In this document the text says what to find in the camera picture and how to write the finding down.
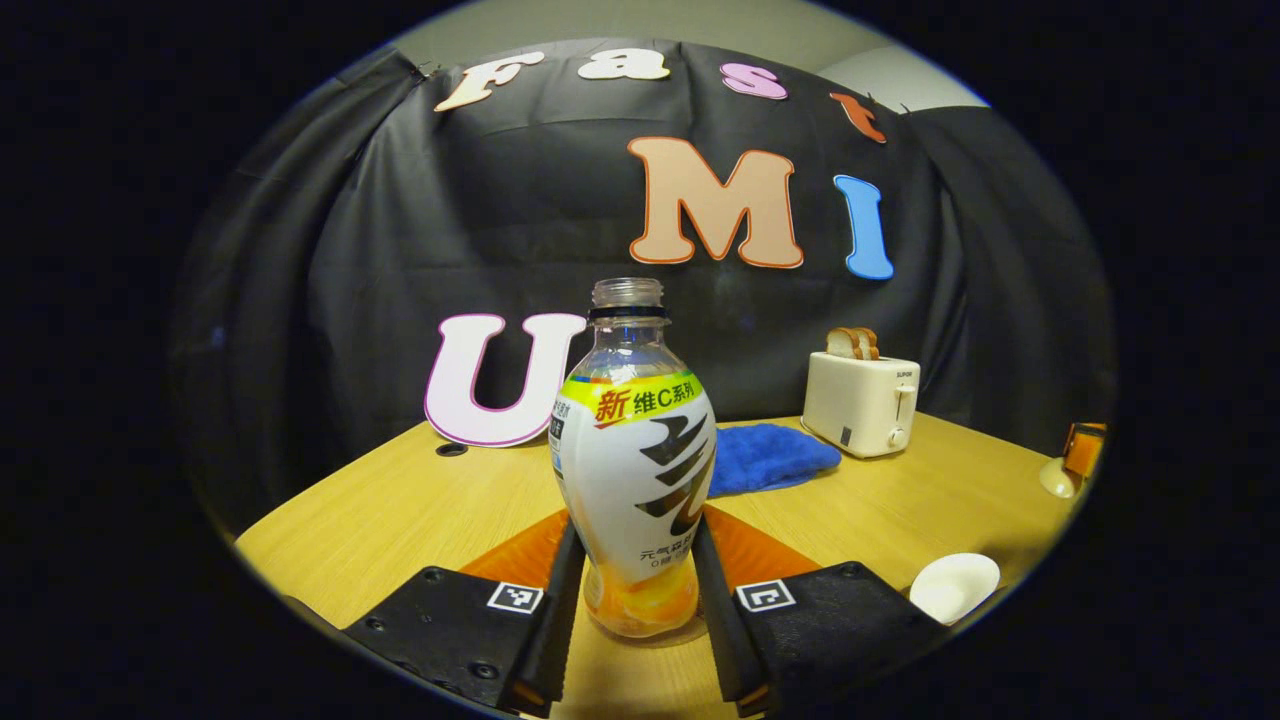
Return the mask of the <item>cream ceramic teacup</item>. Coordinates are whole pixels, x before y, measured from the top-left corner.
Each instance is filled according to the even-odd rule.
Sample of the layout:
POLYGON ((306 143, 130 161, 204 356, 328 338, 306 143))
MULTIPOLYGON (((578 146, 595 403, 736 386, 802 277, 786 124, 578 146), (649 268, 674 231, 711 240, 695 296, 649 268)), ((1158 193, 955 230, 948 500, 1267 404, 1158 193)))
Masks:
POLYGON ((1001 579, 998 564, 983 553, 951 553, 925 565, 908 600, 934 621, 950 626, 984 603, 1001 579))

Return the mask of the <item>clear labelled water bottle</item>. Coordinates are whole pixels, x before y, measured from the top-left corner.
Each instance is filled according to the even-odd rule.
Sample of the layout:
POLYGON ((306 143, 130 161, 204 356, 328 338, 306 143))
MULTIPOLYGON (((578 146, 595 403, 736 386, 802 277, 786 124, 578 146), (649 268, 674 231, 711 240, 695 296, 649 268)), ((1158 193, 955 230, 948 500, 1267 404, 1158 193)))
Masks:
POLYGON ((549 425, 553 471, 586 552, 588 612, 631 641, 678 634, 695 615, 690 552, 717 454, 710 398, 666 343, 662 295, 653 278, 595 283, 593 345, 549 425))

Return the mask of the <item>black backdrop cloth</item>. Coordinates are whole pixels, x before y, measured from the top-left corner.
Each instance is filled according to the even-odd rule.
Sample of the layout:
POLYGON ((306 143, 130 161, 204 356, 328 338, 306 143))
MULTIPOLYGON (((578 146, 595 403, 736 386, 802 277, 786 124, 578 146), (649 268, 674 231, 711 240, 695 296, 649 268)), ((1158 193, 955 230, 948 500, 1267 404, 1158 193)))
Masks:
POLYGON ((867 325, 918 407, 1044 455, 1111 419, 1100 249, 997 111, 904 111, 673 40, 539 44, 329 79, 230 174, 180 273, 166 360, 193 483, 238 536, 425 421, 440 324, 504 328, 467 398, 529 392, 518 323, 654 277, 721 421, 796 416, 808 357, 867 325))

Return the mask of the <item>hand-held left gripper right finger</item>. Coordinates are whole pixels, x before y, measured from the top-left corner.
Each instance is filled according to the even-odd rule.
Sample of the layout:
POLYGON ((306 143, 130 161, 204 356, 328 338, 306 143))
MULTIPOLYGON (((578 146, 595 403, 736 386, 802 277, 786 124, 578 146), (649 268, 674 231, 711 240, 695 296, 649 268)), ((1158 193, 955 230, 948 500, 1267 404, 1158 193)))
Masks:
POLYGON ((823 568, 719 509, 692 542, 719 692, 740 717, 795 717, 937 648, 950 629, 858 561, 823 568))

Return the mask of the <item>cream toaster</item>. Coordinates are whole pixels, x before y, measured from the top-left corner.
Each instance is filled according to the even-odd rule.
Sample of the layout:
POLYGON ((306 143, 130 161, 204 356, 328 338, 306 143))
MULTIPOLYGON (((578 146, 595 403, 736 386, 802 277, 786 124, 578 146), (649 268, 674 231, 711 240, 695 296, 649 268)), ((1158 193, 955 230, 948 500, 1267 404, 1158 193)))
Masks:
POLYGON ((855 457, 901 452, 913 434, 920 377, 909 360, 813 352, 800 423, 855 457))

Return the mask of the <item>blue folded towel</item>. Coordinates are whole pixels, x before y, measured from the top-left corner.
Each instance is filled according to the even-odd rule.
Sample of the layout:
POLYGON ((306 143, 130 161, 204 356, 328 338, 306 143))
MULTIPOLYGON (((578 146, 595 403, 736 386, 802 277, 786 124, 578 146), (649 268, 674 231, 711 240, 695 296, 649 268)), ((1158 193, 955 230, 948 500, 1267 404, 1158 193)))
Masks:
POLYGON ((833 446, 790 427, 755 424, 718 429, 710 498, 800 486, 840 465, 833 446))

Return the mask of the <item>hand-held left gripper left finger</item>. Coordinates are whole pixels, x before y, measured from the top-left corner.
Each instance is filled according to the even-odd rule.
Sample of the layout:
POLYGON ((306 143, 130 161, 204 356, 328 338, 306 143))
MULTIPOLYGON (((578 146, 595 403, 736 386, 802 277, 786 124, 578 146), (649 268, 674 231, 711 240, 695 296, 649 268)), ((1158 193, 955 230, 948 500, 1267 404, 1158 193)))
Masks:
POLYGON ((420 569, 342 633, 461 698, 549 717, 564 692, 584 562, 561 510, 460 570, 420 569))

